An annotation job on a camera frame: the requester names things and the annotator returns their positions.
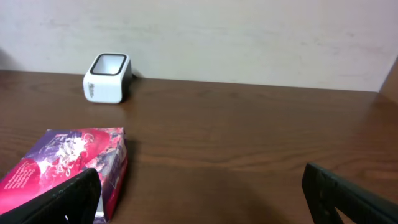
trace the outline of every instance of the black plastic part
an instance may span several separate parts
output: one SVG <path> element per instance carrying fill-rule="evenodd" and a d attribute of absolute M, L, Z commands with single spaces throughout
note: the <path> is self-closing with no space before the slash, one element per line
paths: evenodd
<path fill-rule="evenodd" d="M 117 56 L 123 56 L 122 64 L 120 65 L 119 70 L 118 70 L 117 73 L 115 73 L 115 74 L 108 74 L 108 73 L 95 73 L 95 72 L 94 72 L 95 66 L 97 65 L 97 63 L 98 63 L 98 61 L 100 60 L 100 58 L 101 58 L 102 56 L 104 56 L 104 55 L 117 55 Z M 97 59 L 95 60 L 93 66 L 91 66 L 90 73 L 93 74 L 93 75 L 111 75 L 111 76 L 113 76 L 113 75 L 119 75 L 120 71 L 122 70 L 122 68 L 123 68 L 123 66 L 124 66 L 124 63 L 126 62 L 126 59 L 127 59 L 127 57 L 126 57 L 125 55 L 123 55 L 123 54 L 109 54 L 109 53 L 101 54 L 101 55 L 99 55 L 99 56 L 97 57 Z"/>
<path fill-rule="evenodd" d="M 100 196 L 100 177 L 94 168 L 90 168 L 0 215 L 0 223 L 93 224 Z"/>
<path fill-rule="evenodd" d="M 307 164 L 302 187 L 315 224 L 343 223 L 336 208 L 355 223 L 398 223 L 396 204 L 316 164 Z"/>

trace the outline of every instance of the brown wooden surface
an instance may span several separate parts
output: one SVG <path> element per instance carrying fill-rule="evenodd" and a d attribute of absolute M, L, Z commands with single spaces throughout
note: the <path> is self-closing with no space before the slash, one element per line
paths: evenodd
<path fill-rule="evenodd" d="M 398 107 L 376 93 L 143 80 L 93 104 L 82 76 L 0 72 L 0 176 L 46 129 L 124 126 L 112 223 L 311 223 L 313 161 L 398 202 Z"/>
<path fill-rule="evenodd" d="M 398 58 L 380 89 L 380 93 L 398 103 Z"/>

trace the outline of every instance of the cardboard box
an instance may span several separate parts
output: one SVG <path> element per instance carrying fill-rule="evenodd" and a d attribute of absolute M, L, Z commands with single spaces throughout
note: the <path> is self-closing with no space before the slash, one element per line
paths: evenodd
<path fill-rule="evenodd" d="M 0 214 L 95 168 L 102 193 L 94 223 L 107 223 L 126 172 L 126 154 L 123 128 L 48 130 L 0 182 Z"/>

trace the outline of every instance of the wall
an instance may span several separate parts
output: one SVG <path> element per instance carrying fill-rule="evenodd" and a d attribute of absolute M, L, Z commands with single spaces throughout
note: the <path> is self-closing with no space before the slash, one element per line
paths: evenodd
<path fill-rule="evenodd" d="M 396 0 L 1 0 L 2 69 L 85 73 L 125 52 L 150 78 L 378 91 Z"/>

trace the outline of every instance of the white device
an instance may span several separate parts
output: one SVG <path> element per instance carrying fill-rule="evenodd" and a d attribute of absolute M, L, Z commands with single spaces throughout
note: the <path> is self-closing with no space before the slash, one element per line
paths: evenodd
<path fill-rule="evenodd" d="M 129 91 L 131 72 L 128 55 L 98 55 L 83 79 L 86 99 L 95 103 L 120 103 Z"/>

